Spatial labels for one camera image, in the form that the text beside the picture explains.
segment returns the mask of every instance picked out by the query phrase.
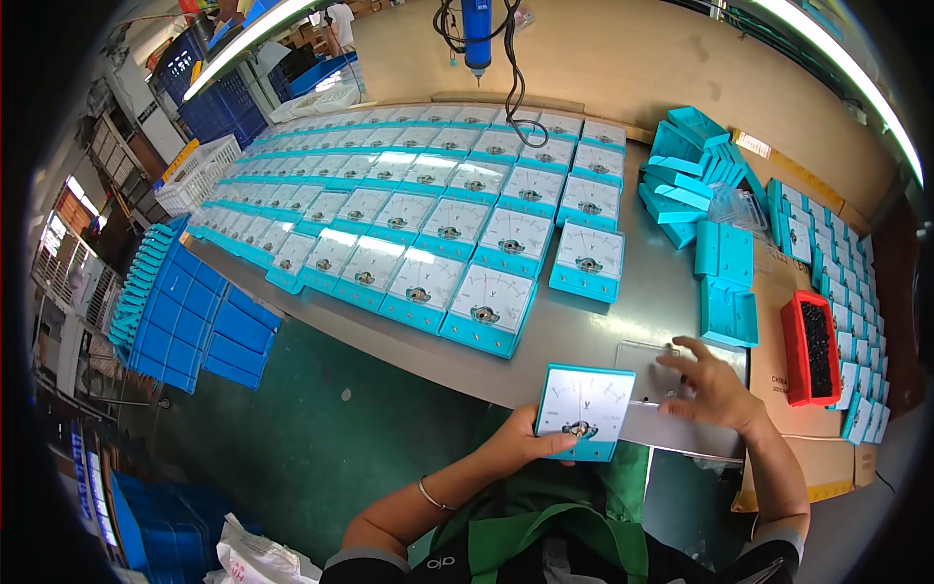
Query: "person's left hand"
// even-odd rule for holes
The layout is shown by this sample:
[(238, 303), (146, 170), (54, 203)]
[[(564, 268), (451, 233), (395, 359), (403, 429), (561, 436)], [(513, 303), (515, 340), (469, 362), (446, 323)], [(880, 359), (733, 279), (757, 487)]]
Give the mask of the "person's left hand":
[(514, 410), (496, 434), (477, 449), (475, 454), (483, 459), (488, 470), (498, 477), (508, 477), (535, 459), (558, 454), (577, 444), (577, 437), (571, 434), (535, 437), (537, 416), (538, 404)]

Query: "person's right hand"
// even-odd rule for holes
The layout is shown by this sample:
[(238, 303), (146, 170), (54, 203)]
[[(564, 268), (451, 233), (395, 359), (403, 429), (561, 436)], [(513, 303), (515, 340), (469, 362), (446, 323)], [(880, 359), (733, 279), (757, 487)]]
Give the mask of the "person's right hand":
[(762, 400), (750, 393), (727, 363), (710, 354), (696, 338), (676, 336), (675, 345), (687, 347), (698, 358), (661, 355), (656, 361), (685, 374), (695, 389), (693, 401), (672, 399), (658, 406), (658, 411), (693, 421), (703, 421), (732, 428), (743, 434), (752, 421), (765, 415)]

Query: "silver bangle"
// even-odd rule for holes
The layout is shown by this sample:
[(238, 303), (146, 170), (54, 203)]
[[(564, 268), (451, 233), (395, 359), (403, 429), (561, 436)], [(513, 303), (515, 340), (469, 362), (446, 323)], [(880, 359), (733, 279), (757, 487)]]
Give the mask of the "silver bangle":
[(449, 506), (447, 506), (447, 505), (445, 505), (445, 504), (443, 504), (443, 503), (438, 503), (437, 501), (435, 501), (434, 499), (432, 499), (432, 496), (429, 495), (427, 491), (425, 491), (425, 485), (423, 485), (423, 484), (421, 483), (421, 481), (424, 480), (425, 477), (427, 477), (427, 476), (428, 476), (428, 475), (425, 475), (424, 477), (422, 477), (422, 478), (420, 478), (420, 479), (418, 480), (418, 490), (421, 491), (421, 496), (425, 497), (425, 499), (427, 499), (429, 503), (431, 503), (432, 505), (438, 507), (438, 508), (439, 508), (440, 510), (442, 510), (442, 511), (457, 511), (457, 510), (458, 510), (457, 507), (449, 507)]

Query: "floor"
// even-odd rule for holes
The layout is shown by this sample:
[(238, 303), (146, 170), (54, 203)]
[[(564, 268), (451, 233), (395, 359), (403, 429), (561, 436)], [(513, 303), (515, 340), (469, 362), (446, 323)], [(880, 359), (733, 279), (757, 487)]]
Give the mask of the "floor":
[[(203, 371), (168, 410), (124, 408), (120, 425), (192, 482), (210, 480), (265, 534), (323, 565), (369, 503), (467, 453), (488, 404), (383, 363), (299, 322), (283, 324), (256, 392)], [(645, 529), (723, 566), (752, 517), (693, 459), (655, 451)], [(417, 563), (429, 537), (409, 550)]]

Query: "workbench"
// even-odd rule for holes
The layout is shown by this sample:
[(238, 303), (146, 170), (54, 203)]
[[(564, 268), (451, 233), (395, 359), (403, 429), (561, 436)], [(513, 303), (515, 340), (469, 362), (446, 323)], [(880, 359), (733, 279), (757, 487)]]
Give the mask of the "workbench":
[[(673, 336), (699, 335), (694, 249), (676, 250), (636, 194), (639, 164), (648, 151), (644, 144), (629, 143), (618, 227), (626, 234), (618, 300), (607, 305), (548, 288), (556, 231), (525, 330), (508, 361), (307, 287), (289, 294), (267, 282), (257, 265), (205, 241), (189, 237), (184, 245), (245, 292), (351, 347), (452, 390), (515, 408), (539, 401), (548, 363), (638, 371), (631, 363), (616, 364), (621, 341), (664, 346)], [(714, 347), (712, 352), (748, 380), (747, 351)], [(658, 414), (657, 403), (664, 397), (635, 392), (620, 438), (705, 458), (744, 460), (745, 446), (736, 432)]]

